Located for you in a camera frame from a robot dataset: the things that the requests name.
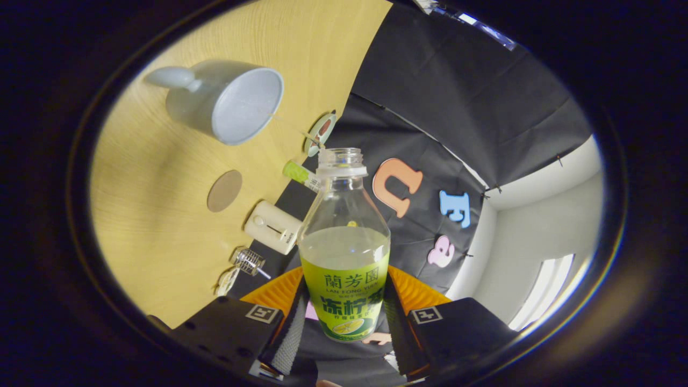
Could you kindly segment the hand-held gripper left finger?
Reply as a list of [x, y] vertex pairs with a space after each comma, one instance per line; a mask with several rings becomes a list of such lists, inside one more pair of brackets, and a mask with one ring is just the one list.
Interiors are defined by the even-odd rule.
[[241, 377], [290, 375], [309, 296], [302, 267], [234, 299], [220, 296], [172, 330], [199, 357]]

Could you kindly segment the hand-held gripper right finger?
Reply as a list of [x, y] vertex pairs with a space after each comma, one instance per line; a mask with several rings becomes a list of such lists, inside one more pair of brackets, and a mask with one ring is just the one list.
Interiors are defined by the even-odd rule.
[[384, 306], [399, 372], [407, 379], [471, 373], [518, 336], [472, 297], [450, 300], [395, 267], [388, 267]]

